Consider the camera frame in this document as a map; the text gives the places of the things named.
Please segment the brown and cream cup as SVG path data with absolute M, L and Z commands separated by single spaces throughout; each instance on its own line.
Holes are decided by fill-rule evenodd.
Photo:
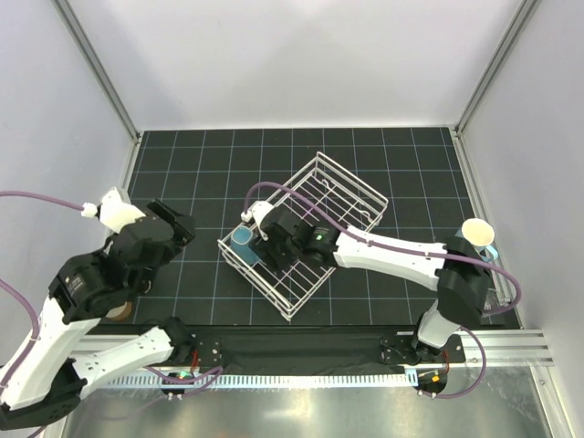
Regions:
M 132 303 L 130 301 L 126 301 L 122 306 L 113 308 L 110 310 L 106 318 L 113 321 L 122 321 L 126 319 L 132 311 Z

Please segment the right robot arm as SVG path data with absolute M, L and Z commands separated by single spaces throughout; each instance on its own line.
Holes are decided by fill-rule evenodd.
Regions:
M 253 223 L 251 244 L 273 271 L 296 261 L 314 268 L 358 268 L 400 277 L 436 294 L 419 318 L 408 348 L 417 361 L 443 353 L 460 328 L 480 325 L 492 276 L 486 262 L 462 237 L 444 243 L 416 243 L 343 226 L 318 208 L 299 215 L 284 205 L 257 202 L 241 214 Z

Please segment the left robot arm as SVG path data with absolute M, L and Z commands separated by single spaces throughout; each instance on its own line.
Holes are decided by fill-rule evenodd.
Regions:
M 47 426 L 74 411 L 105 383 L 165 361 L 183 365 L 196 345 L 187 327 L 169 317 L 136 339 L 79 355 L 78 343 L 109 313 L 148 293 L 161 267 L 195 238 L 195 221 L 160 200 L 145 209 L 117 193 L 76 211 L 112 234 L 104 246 L 71 257 L 52 280 L 28 338 L 1 369 L 1 428 Z

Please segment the blue glazed ceramic mug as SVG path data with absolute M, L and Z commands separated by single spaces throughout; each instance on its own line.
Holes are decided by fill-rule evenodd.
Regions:
M 254 252 L 251 244 L 254 242 L 255 233 L 246 226 L 238 226 L 231 233 L 230 247 L 234 253 L 239 256 L 245 263 L 253 266 L 261 261 L 260 257 Z

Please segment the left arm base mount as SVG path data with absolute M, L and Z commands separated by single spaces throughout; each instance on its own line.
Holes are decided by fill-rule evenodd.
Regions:
M 222 365 L 222 340 L 215 335 L 192 335 L 193 342 L 183 364 L 187 368 L 211 369 Z

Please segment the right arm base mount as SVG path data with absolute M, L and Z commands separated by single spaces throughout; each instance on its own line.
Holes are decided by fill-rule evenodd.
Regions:
M 413 334 L 393 334 L 380 340 L 381 359 L 388 365 L 423 365 L 465 363 L 466 356 L 459 335 L 452 335 L 443 347 L 414 344 Z

